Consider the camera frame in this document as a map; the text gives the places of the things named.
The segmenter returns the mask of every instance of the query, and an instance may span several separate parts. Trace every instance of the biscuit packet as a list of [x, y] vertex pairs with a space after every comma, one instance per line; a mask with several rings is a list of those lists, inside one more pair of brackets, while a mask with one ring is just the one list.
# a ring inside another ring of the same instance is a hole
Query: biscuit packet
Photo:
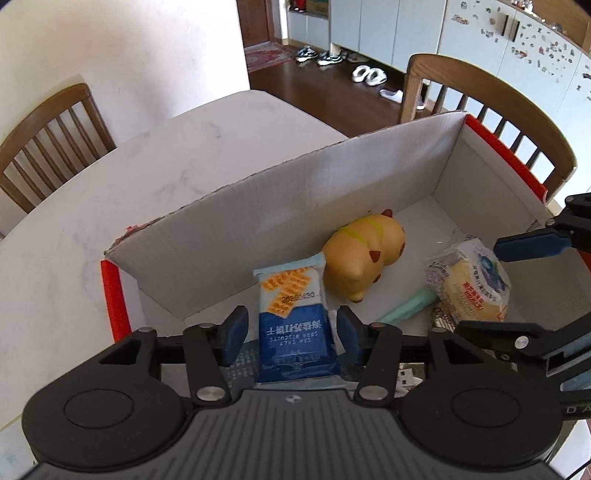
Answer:
[[260, 383], [339, 374], [322, 282], [325, 264], [319, 253], [253, 272], [261, 287]]
[[478, 238], [466, 240], [427, 260], [427, 284], [457, 324], [462, 320], [501, 322], [511, 282], [501, 262]]

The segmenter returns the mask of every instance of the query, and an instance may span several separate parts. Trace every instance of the black and white sneaker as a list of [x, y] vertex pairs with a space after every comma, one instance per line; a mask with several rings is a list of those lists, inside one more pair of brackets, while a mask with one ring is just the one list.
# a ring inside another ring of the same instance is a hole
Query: black and white sneaker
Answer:
[[302, 63], [306, 60], [318, 58], [318, 52], [316, 50], [312, 50], [312, 48], [310, 48], [309, 45], [306, 45], [305, 47], [302, 47], [297, 51], [295, 57], [296, 61]]
[[321, 53], [318, 56], [318, 60], [316, 60], [316, 63], [320, 66], [324, 66], [334, 65], [335, 63], [341, 63], [342, 61], [343, 57], [341, 57], [340, 55], [333, 55], [332, 53], [325, 51], [324, 53]]

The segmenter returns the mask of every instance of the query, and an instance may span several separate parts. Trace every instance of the yellow strap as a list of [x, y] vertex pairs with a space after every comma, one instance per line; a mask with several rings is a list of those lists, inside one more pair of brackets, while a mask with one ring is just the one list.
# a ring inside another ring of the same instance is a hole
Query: yellow strap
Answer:
[[[371, 226], [373, 226], [376, 229], [376, 231], [378, 232], [380, 241], [383, 240], [383, 238], [384, 238], [384, 229], [383, 229], [383, 227], [378, 222], [372, 220], [371, 218], [362, 218], [361, 220], [365, 220], [365, 221], [369, 222], [369, 224]], [[355, 238], [356, 240], [359, 240], [367, 248], [369, 248], [369, 242], [367, 241], [367, 239], [364, 238], [361, 234], [357, 233], [352, 228], [349, 228], [348, 226], [344, 226], [342, 228], [339, 228], [338, 231], [339, 232], [343, 232], [345, 235], [349, 235], [350, 237]]]

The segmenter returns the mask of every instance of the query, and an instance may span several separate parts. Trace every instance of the brown door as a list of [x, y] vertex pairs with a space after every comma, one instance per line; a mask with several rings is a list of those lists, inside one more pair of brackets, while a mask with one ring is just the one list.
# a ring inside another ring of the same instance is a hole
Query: brown door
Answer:
[[267, 0], [236, 0], [245, 47], [270, 40]]

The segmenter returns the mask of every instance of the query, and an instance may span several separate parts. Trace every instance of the gray ribbed panel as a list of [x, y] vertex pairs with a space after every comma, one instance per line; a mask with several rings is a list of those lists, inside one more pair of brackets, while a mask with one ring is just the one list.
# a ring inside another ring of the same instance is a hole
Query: gray ribbed panel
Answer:
[[[289, 402], [292, 395], [301, 401]], [[44, 464], [27, 476], [27, 480], [320, 478], [560, 480], [544, 464], [519, 472], [478, 473], [441, 463], [407, 440], [389, 412], [354, 405], [342, 390], [246, 390], [236, 404], [196, 415], [174, 447], [143, 465], [114, 473], [72, 473]]]

